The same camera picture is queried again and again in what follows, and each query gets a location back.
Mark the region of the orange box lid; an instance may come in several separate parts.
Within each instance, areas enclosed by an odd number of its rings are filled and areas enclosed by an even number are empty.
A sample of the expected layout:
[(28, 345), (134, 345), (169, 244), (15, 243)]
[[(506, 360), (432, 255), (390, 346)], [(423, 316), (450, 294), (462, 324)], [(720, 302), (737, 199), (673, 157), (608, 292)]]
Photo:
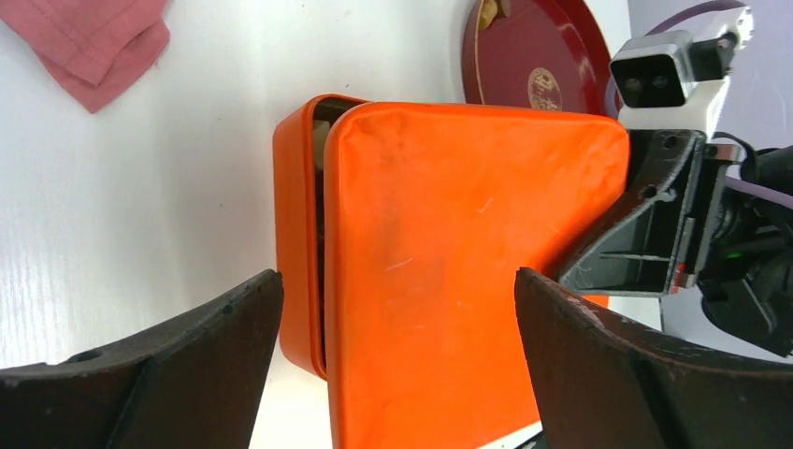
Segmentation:
[(326, 378), (338, 448), (476, 448), (539, 414), (515, 317), (623, 194), (601, 116), (367, 103), (324, 156)]

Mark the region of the white chocolate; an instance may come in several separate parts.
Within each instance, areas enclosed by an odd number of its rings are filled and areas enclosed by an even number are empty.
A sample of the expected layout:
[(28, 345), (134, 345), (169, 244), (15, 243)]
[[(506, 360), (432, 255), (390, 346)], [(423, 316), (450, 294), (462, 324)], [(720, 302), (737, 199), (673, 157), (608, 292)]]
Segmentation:
[(314, 120), (312, 124), (313, 159), (317, 170), (324, 169), (325, 143), (330, 132), (331, 123), (328, 121)]

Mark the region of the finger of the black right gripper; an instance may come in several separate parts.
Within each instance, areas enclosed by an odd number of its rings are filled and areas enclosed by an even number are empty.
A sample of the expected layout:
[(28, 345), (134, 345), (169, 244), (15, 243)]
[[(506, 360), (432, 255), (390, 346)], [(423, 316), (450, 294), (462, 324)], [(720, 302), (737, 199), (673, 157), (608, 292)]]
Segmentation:
[(555, 280), (579, 295), (660, 297), (685, 266), (706, 136), (631, 130), (627, 188), (584, 233)]

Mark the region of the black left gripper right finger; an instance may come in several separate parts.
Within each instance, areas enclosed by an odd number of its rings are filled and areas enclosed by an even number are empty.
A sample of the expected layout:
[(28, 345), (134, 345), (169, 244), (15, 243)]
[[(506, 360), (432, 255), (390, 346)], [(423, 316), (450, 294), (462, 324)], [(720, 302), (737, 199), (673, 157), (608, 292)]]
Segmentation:
[(788, 448), (792, 368), (680, 340), (517, 271), (546, 448)]

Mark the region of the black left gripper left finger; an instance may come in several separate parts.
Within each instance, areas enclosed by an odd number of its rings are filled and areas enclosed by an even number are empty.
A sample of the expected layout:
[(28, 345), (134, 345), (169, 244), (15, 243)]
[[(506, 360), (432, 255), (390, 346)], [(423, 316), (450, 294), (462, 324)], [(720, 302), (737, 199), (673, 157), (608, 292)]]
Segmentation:
[(5, 448), (246, 448), (276, 346), (265, 270), (163, 323), (66, 361), (3, 369)]

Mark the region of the orange chocolate box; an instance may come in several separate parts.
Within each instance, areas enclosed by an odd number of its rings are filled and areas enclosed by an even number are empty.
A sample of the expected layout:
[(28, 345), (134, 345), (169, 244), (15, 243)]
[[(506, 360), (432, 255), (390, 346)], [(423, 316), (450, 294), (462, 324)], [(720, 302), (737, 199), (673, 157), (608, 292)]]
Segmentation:
[(280, 343), (296, 366), (325, 378), (324, 178), (313, 159), (312, 124), (331, 126), (365, 101), (340, 94), (312, 98), (276, 126), (272, 140), (276, 257), (284, 289)]

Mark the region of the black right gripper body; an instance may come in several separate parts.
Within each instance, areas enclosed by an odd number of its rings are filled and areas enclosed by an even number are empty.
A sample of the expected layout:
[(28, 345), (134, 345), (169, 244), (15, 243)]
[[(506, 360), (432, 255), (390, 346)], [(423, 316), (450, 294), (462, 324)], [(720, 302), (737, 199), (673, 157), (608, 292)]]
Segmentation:
[(726, 176), (709, 252), (697, 278), (704, 318), (773, 355), (792, 355), (792, 149), (742, 139)]

